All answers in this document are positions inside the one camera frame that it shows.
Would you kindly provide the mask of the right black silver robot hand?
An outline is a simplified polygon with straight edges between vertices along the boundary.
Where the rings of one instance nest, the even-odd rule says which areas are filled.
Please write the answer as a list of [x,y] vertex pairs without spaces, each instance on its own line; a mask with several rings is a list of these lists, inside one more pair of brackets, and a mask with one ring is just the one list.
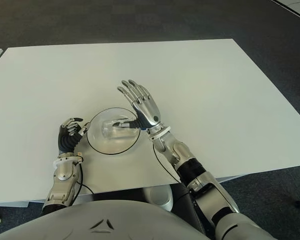
[[135,81],[129,79],[122,80],[122,86],[117,89],[128,100],[135,110],[136,120],[116,122],[112,126],[117,128],[140,128],[142,130],[150,129],[161,122],[161,113],[149,91]]

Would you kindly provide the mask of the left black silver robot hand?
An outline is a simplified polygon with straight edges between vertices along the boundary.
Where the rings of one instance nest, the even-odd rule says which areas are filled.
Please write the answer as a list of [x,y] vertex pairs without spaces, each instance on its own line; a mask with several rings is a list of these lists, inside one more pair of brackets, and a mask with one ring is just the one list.
[[60,125],[58,133],[59,154],[74,153],[75,147],[91,126],[91,123],[87,122],[81,127],[79,123],[82,121],[82,118],[71,117]]

